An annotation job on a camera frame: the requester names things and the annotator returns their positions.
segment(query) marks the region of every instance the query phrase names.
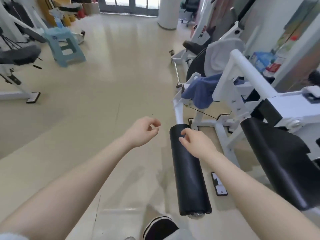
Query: left arm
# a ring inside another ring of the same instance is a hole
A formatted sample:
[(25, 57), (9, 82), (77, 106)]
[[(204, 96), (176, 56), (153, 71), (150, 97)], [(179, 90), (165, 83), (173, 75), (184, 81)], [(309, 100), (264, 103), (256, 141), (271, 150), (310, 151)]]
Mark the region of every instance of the left arm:
[(137, 120), (122, 137), (92, 159), (27, 200), (0, 224), (0, 233), (21, 234), (29, 240), (65, 239), (121, 158), (155, 137), (160, 125), (160, 121), (149, 117)]

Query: door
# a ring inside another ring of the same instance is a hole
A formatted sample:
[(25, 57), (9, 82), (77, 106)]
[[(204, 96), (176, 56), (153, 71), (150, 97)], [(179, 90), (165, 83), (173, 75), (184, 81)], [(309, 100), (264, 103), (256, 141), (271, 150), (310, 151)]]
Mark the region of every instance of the door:
[(101, 12), (158, 16), (160, 0), (98, 0)]

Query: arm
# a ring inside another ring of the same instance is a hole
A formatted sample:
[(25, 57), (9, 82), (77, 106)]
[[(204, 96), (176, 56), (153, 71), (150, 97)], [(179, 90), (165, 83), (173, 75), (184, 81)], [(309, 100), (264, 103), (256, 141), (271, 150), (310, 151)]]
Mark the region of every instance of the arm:
[(115, 166), (131, 149), (158, 134), (161, 123), (144, 117), (120, 138), (36, 193), (0, 225), (29, 240), (63, 240), (77, 224)]
[(208, 163), (261, 240), (315, 240), (320, 230), (294, 206), (262, 185), (219, 153), (201, 131), (185, 129), (179, 138), (195, 157)]

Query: right arm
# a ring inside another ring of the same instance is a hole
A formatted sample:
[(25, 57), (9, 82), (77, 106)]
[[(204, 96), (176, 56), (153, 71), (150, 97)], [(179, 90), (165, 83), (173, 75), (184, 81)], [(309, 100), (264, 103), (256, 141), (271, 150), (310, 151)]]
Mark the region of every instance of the right arm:
[(204, 133), (187, 128), (181, 134), (180, 142), (217, 174), (261, 240), (320, 239), (320, 229), (304, 214), (230, 162)]

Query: teal plastic stool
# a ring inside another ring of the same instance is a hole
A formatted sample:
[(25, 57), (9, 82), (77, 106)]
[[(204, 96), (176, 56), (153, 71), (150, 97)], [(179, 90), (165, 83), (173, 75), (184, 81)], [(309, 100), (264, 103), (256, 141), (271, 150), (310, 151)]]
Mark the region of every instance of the teal plastic stool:
[[(44, 31), (44, 37), (48, 41), (54, 60), (61, 67), (68, 67), (68, 60), (79, 59), (81, 61), (86, 61), (86, 57), (79, 47), (78, 42), (67, 27), (46, 29)], [(60, 46), (59, 41), (61, 40), (66, 41), (67, 45)], [(72, 53), (64, 54), (63, 51), (66, 50), (71, 50)]]

